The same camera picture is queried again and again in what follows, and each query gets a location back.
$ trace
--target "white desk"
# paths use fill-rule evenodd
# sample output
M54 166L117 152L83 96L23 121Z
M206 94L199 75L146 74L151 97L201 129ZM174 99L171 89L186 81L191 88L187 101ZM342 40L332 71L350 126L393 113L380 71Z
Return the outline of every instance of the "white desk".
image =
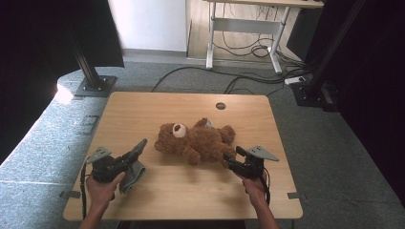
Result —
M247 33L262 33L274 34L274 42L271 47L268 47L268 52L274 70L281 73L280 63L277 58L277 47L280 43L281 35L283 34L284 27L286 26L290 8L323 8L322 2L315 2L313 0L204 0L212 4L211 24L209 28L209 43L206 55L206 68L212 69L213 67L213 40L214 31L233 31L233 32L247 32ZM233 3L233 4L248 4L248 5L262 5L262 6L278 6L286 7L283 18L281 21L259 21L259 20L243 20L234 18L218 18L215 16L215 9L217 3Z

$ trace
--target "hole in table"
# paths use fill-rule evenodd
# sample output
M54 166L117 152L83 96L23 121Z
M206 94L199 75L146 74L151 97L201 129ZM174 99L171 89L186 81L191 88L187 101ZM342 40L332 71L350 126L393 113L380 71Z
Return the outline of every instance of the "hole in table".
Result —
M215 105L217 107L218 110L224 110L226 108L226 105L222 102L217 103L217 105Z

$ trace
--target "white wall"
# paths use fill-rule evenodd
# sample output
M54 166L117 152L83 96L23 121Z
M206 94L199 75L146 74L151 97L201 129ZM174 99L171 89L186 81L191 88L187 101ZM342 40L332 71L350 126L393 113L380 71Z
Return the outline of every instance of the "white wall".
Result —
M123 49L186 52L186 0L109 0Z

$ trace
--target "wooden table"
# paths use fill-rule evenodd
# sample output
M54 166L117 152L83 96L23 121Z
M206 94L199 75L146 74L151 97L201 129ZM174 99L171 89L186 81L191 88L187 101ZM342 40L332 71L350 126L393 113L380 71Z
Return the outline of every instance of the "wooden table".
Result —
M282 73L280 63L276 54L277 47L280 43L281 35L287 23L290 8L323 8L321 1L314 0L204 0L212 3L212 12L209 28L209 43L206 53L206 68L212 69L214 59L214 31L233 31L260 34L274 34L274 41L271 47L268 47L268 53L276 73ZM286 7L281 21L260 21L260 20L243 20L235 18L218 18L215 16L217 3L247 4L259 6L277 6Z
M216 105L223 103L224 110ZM277 219L298 219L299 199L289 199L295 185L268 99L263 95L113 93L99 121L87 156L98 146L120 156L143 138L148 139L139 157L146 172L126 195L116 193L103 219L255 219L241 180L220 163L189 166L181 156L164 155L154 148L160 125L180 122L191 127L207 117L214 127L231 125L233 146L261 145L280 161L266 161L270 172L270 208ZM74 187L79 189L79 176ZM67 220L82 220L81 198L70 198Z

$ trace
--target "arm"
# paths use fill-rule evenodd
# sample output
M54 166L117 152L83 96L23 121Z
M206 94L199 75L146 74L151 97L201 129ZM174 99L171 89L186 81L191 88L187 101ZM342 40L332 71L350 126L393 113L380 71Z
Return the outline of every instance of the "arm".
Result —
M93 176L89 176L86 179L86 187L90 194L92 203L90 204L87 217L80 224L80 229L99 228L101 218L104 215L105 210L107 210L110 200L114 196L114 191L124 177L125 173L120 173L116 176L113 182L110 183L99 183L93 179Z
M260 179L249 179L236 175L242 179L242 184L249 194L250 203L253 205L262 229L279 229L276 219L266 202L265 189Z

